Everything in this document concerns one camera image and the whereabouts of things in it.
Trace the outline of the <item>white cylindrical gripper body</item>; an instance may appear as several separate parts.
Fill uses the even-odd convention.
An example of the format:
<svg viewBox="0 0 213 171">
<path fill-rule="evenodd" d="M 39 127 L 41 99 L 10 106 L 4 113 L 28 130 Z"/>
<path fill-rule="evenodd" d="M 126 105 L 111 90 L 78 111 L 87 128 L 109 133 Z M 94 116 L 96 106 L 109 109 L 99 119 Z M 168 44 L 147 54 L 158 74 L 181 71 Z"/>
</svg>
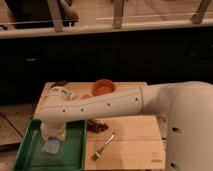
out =
<svg viewBox="0 0 213 171">
<path fill-rule="evenodd" d="M 64 141 L 66 138 L 66 124 L 65 123 L 41 123 L 41 134 L 45 141 L 49 138 L 56 138 Z"/>
</svg>

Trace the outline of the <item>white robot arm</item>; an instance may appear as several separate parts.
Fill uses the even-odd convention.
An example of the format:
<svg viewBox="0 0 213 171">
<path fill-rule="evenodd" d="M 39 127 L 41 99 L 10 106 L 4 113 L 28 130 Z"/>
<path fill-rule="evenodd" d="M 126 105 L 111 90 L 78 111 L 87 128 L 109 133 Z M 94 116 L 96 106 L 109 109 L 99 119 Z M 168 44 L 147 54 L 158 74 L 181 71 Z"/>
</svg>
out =
<svg viewBox="0 0 213 171">
<path fill-rule="evenodd" d="M 149 114 L 168 118 L 166 171 L 213 171 L 213 85 L 206 82 L 138 86 L 83 100 L 57 86 L 39 119 L 44 139 L 63 140 L 71 121 Z"/>
</svg>

